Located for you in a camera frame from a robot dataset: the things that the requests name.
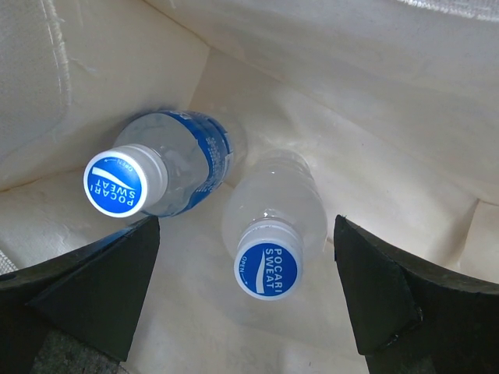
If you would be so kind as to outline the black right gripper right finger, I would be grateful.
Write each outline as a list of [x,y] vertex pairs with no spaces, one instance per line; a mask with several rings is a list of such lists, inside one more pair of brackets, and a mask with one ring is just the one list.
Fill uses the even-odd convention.
[[334,260],[371,373],[496,373],[498,286],[399,249],[338,215]]

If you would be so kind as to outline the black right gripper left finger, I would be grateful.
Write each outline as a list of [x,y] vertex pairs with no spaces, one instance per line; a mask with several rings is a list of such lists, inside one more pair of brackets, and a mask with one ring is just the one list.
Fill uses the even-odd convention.
[[1,276],[3,373],[122,373],[160,244],[147,217]]

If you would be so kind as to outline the blue-cap water bottle front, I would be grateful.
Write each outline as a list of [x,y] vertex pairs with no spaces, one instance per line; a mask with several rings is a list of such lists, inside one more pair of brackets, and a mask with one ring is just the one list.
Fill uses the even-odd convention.
[[307,162],[291,150],[265,153],[233,189],[221,233],[236,282],[263,301],[288,297],[327,241],[327,214]]

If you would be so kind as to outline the cream canvas tote bag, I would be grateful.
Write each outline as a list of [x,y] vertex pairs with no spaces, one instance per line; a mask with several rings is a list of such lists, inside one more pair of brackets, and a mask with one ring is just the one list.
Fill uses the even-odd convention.
[[[135,115],[226,115],[247,163],[308,161],[330,220],[469,277],[498,280],[495,1],[4,1],[1,269],[126,226],[98,213],[83,167]],[[298,292],[259,302],[235,282],[220,218],[234,174],[161,221],[128,360],[50,332],[35,372],[365,373],[334,246]]]

